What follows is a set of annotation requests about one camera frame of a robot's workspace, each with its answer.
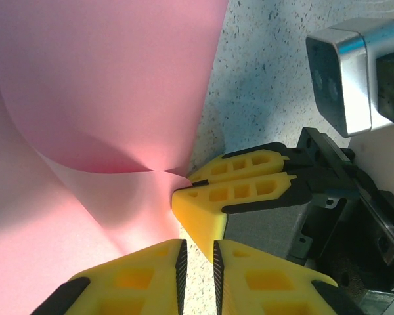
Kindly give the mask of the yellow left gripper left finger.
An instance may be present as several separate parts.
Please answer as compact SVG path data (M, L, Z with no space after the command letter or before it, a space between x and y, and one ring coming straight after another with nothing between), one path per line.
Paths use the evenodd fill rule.
M182 314L187 242L172 239L72 276L34 314Z

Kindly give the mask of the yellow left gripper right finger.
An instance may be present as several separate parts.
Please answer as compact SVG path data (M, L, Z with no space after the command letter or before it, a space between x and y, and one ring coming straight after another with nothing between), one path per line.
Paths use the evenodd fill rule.
M329 276L231 240L213 243L218 314L362 314Z

